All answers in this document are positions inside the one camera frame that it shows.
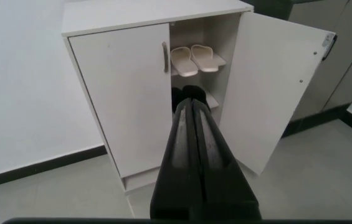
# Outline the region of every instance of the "black shoe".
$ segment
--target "black shoe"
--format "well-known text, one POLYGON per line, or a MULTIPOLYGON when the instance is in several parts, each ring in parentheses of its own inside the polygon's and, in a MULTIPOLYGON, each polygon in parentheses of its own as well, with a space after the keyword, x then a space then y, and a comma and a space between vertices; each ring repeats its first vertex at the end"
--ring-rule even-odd
POLYGON ((177 105, 186 98, 187 96, 184 95, 182 90, 176 87, 171 88, 171 110, 173 113, 176 112, 177 105))
POLYGON ((201 87, 195 85, 186 85, 183 87, 183 93, 186 97, 190 98, 191 100, 195 99, 200 101, 201 103, 204 103, 209 109, 209 111, 211 110, 206 101, 206 93, 201 87))

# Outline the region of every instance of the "cabinet top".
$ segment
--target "cabinet top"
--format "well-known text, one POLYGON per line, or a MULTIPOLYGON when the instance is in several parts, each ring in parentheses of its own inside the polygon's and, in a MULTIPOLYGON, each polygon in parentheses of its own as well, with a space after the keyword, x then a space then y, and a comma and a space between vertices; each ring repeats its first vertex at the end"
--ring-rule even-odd
POLYGON ((239 0, 92 0, 65 4, 62 36, 92 34, 234 12, 252 11, 239 0))

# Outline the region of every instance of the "cabinet handle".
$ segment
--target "cabinet handle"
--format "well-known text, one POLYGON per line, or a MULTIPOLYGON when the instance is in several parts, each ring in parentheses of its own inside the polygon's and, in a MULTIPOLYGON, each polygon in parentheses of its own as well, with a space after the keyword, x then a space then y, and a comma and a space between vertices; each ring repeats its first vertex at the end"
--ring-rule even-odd
POLYGON ((166 42, 162 43, 163 47, 163 55, 164 55, 164 69, 163 71, 167 73, 169 71, 169 54, 168 54, 168 46, 166 45, 166 42))
POLYGON ((332 48, 335 45, 337 40, 338 40, 338 35, 335 34, 333 36, 331 47, 328 49, 328 51, 326 52, 325 56, 323 57, 323 61, 325 61, 325 59, 328 57, 328 55, 330 54, 330 52, 331 52, 331 50, 332 50, 332 48))

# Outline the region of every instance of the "floor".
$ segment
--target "floor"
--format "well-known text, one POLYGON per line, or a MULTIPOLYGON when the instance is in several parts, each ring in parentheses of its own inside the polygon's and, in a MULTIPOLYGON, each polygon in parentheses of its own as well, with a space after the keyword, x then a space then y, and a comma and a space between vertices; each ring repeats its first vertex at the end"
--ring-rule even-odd
MULTIPOLYGON (((282 139, 261 176, 241 169, 265 219, 352 219, 352 129, 339 120, 282 139)), ((0 223, 149 218, 153 186, 125 196, 109 158, 101 156, 0 185, 0 223)))

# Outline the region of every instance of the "slipper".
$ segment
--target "slipper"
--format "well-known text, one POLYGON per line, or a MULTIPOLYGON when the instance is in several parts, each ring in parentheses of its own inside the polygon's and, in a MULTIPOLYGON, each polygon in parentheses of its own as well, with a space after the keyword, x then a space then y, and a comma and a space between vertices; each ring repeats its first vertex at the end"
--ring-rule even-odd
POLYGON ((191 60, 191 51, 187 47, 178 47, 170 52, 171 63, 182 77, 190 77, 198 73, 198 68, 191 60))
POLYGON ((219 64, 213 59, 213 49, 199 44, 191 47, 192 60, 202 72, 216 72, 219 64))

